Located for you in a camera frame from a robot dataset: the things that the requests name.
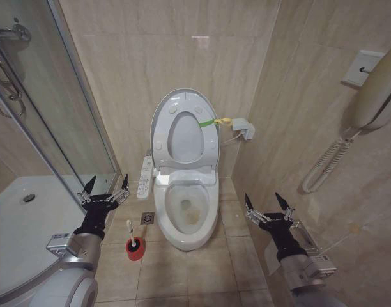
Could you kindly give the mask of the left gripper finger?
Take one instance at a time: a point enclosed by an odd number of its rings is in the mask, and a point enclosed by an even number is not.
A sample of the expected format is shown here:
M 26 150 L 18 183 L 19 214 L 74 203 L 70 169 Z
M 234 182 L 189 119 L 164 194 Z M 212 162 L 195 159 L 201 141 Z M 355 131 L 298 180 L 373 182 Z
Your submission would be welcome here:
M 82 192 L 78 192 L 77 196 L 82 204 L 89 203 L 91 201 L 91 192 L 94 188 L 96 181 L 96 175 L 84 186 Z
M 121 205 L 130 195 L 128 188 L 129 188 L 129 180 L 128 180 L 128 174 L 126 174 L 123 183 L 121 185 L 121 189 L 115 192 L 114 194 L 110 195 L 109 197 L 107 197 L 106 201 L 110 203 L 117 202 L 118 205 Z

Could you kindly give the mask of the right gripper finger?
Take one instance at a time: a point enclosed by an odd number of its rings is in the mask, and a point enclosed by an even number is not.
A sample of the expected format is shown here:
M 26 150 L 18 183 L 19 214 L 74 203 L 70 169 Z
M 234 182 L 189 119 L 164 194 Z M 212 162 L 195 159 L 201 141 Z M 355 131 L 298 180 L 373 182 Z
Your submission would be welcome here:
M 275 196 L 281 209 L 283 210 L 284 219 L 286 221 L 293 221 L 293 214 L 295 212 L 295 209 L 293 207 L 290 207 L 288 202 L 279 193 L 275 192 Z
M 245 207 L 246 207 L 246 216 L 253 222 L 253 223 L 267 223 L 268 217 L 266 217 L 264 214 L 256 211 L 253 206 L 250 198 L 248 197 L 247 193 L 244 194 L 245 197 Z

